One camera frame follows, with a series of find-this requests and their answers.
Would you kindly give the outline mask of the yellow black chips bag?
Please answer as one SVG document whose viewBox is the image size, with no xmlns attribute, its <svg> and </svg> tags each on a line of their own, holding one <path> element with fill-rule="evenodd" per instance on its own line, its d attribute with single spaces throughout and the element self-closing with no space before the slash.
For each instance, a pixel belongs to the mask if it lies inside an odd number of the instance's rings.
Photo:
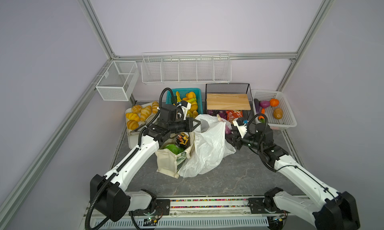
<svg viewBox="0 0 384 230">
<path fill-rule="evenodd" d="M 176 136 L 176 144 L 179 148 L 186 149 L 189 146 L 189 134 L 181 132 Z"/>
</svg>

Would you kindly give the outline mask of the white plastic grocery bag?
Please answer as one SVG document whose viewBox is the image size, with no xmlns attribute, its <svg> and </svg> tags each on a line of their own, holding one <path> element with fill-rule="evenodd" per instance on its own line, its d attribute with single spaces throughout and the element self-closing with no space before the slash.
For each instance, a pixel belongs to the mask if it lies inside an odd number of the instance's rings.
<svg viewBox="0 0 384 230">
<path fill-rule="evenodd" d="M 225 157 L 236 153 L 235 147 L 226 141 L 226 131 L 232 129 L 227 120 L 211 115 L 199 115 L 197 120 L 201 125 L 193 131 L 194 152 L 179 170 L 183 178 L 206 174 Z"/>
</svg>

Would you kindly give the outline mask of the green snack bag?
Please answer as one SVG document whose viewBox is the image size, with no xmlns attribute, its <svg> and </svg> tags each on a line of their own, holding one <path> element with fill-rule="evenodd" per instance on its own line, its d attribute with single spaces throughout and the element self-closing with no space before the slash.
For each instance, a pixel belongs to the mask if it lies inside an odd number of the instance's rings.
<svg viewBox="0 0 384 230">
<path fill-rule="evenodd" d="M 183 148 L 179 147 L 178 145 L 175 144 L 168 144 L 166 145 L 166 149 L 168 149 L 170 152 L 172 152 L 175 155 L 178 155 L 184 151 Z"/>
</svg>

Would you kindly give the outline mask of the beige canvas tote bag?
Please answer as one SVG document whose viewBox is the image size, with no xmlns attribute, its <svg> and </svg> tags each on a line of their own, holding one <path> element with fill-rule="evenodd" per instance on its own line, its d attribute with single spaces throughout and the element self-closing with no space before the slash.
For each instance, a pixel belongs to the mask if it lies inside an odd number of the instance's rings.
<svg viewBox="0 0 384 230">
<path fill-rule="evenodd" d="M 176 136 L 178 134 L 171 134 L 171 138 L 168 139 L 159 150 L 155 152 L 157 157 L 157 172 L 167 175 L 169 177 L 179 178 L 179 170 L 181 167 L 193 156 L 195 152 L 195 134 L 188 133 L 190 140 L 189 146 L 184 149 L 184 151 L 178 155 L 173 154 L 168 149 L 166 145 L 176 144 Z"/>
</svg>

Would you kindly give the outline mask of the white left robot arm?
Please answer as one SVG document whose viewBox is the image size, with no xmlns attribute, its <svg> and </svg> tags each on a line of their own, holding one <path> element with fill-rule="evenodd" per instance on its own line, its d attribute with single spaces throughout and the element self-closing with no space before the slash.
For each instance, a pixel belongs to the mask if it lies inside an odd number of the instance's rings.
<svg viewBox="0 0 384 230">
<path fill-rule="evenodd" d="M 177 133 L 191 133 L 201 122 L 188 118 L 191 104 L 180 101 L 174 104 L 159 104 L 154 118 L 140 131 L 137 145 L 111 170 L 104 175 L 95 175 L 90 182 L 90 206 L 86 214 L 85 229 L 92 229 L 91 217 L 94 210 L 105 216 L 95 230 L 107 221 L 116 222 L 126 213 L 156 211 L 157 197 L 152 192 L 140 190 L 127 193 L 133 177 L 144 163 L 171 137 Z"/>
</svg>

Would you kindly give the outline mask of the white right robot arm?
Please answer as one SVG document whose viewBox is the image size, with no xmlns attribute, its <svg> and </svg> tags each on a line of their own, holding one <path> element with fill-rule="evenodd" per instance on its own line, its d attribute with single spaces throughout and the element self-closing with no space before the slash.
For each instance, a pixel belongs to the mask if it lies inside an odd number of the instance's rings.
<svg viewBox="0 0 384 230">
<path fill-rule="evenodd" d="M 237 150 L 248 147 L 268 170 L 282 174 L 307 196 L 303 200 L 275 187 L 264 194 L 260 205 L 267 213 L 291 213 L 318 230 L 358 230 L 361 227 L 356 199 L 316 178 L 276 145 L 266 115 L 256 114 L 250 120 L 234 119 L 226 141 Z"/>
</svg>

